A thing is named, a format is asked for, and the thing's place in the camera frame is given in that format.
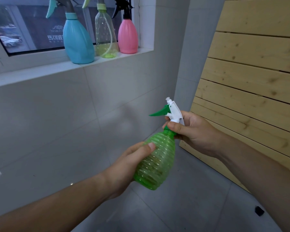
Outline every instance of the spray bottle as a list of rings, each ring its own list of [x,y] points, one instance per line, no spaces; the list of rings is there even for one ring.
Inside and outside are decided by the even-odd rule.
[[[171,121],[184,125],[182,113],[176,103],[169,97],[166,101],[168,104],[162,110],[150,116],[165,115],[170,117]],[[156,190],[165,181],[174,163],[175,135],[176,133],[166,126],[163,132],[154,134],[145,141],[145,144],[153,142],[156,149],[137,166],[133,176],[135,181],[150,190]]]
[[[138,33],[134,24],[131,21],[130,10],[133,8],[131,4],[126,0],[115,0],[116,9],[112,16],[115,18],[118,11],[123,10],[124,20],[122,21],[118,31],[118,45],[121,53],[134,54],[138,51],[139,39]]]
[[[66,8],[66,23],[63,28],[63,44],[70,60],[76,64],[91,63],[95,60],[95,49],[89,33],[78,21],[71,0],[49,0],[46,18],[49,18],[58,5]]]
[[[83,8],[89,5],[89,0],[85,0]],[[106,12],[104,0],[98,0],[98,14],[95,19],[96,44],[98,55],[102,58],[114,58],[118,52],[118,44],[111,17]]]

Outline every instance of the window sill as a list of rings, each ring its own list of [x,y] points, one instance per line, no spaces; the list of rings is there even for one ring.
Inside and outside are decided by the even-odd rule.
[[[111,59],[96,57],[96,60],[94,62],[88,63],[88,64],[74,64],[71,61],[66,61],[66,62],[49,64],[49,65],[33,67],[33,68],[28,68],[28,69],[23,69],[23,70],[0,73],[0,86],[9,85],[9,84],[13,84],[13,83],[17,83],[17,82],[21,82],[25,80],[31,80],[31,79],[39,78],[42,76],[48,76],[51,74],[73,70],[76,68],[87,67],[94,64],[98,64],[98,63],[116,60],[118,58],[130,57],[137,54],[147,53],[150,51],[153,51],[153,49],[139,48],[136,54],[118,53],[117,57],[111,58]]]

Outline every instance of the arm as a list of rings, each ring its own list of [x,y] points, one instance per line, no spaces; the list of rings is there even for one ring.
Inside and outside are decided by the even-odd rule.
[[[290,170],[215,129],[204,118],[185,111],[182,114],[185,126],[174,122],[165,125],[192,148],[222,161],[280,228],[290,232]]]
[[[100,204],[119,196],[155,144],[135,144],[105,171],[0,216],[0,232],[71,231]]]

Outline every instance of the floor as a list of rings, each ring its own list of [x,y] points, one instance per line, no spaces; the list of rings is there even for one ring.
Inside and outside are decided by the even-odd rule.
[[[256,206],[263,208],[177,144],[170,175],[156,191],[134,182],[73,232],[281,232],[267,212],[261,217],[254,212]]]

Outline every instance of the pink spray bottle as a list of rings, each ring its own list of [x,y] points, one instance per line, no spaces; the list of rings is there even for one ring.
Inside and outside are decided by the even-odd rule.
[[[134,24],[131,21],[130,10],[133,8],[131,4],[126,0],[115,0],[116,9],[112,16],[115,18],[120,10],[124,11],[123,18],[119,31],[118,31],[118,46],[121,53],[134,54],[138,51],[139,39],[138,33]]]

